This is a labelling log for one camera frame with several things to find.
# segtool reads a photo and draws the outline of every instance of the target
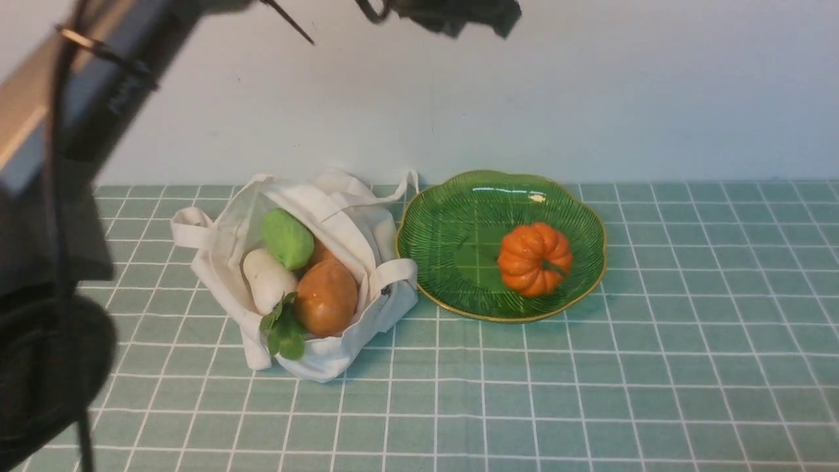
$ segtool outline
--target green vegetable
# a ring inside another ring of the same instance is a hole
[[[286,359],[297,360],[305,353],[303,337],[306,331],[294,315],[296,298],[296,291],[289,293],[259,322],[259,330],[268,338],[268,353],[272,356],[279,354]]]
[[[282,208],[265,215],[262,237],[271,255],[288,270],[303,268],[315,252],[311,231]]]

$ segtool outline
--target green checkered tablecloth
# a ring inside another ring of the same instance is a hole
[[[325,385],[249,370],[171,242],[234,187],[99,188],[117,279],[82,290],[120,333],[99,470],[839,470],[839,182],[568,188],[609,234],[585,301],[499,325],[423,299]],[[77,469],[74,442],[19,470]]]

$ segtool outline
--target white wall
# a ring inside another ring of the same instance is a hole
[[[839,176],[839,1],[520,0],[507,41],[368,24],[352,0],[205,22],[102,181],[339,165],[563,181]],[[68,0],[3,0],[0,76]],[[169,161],[174,171],[164,172]]]

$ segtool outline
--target white radish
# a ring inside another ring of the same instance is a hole
[[[284,296],[297,290],[294,274],[265,248],[254,249],[245,256],[242,272],[251,286],[253,304],[263,316],[269,315]]]

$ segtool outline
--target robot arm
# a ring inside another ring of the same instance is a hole
[[[373,23],[394,12],[452,37],[467,23],[506,37],[521,14],[516,0],[356,2]],[[252,3],[87,0],[0,85],[0,472],[73,422],[92,472],[86,406],[117,341],[104,310],[74,293],[113,275],[91,184],[201,18]],[[78,54],[64,54],[68,41]]]

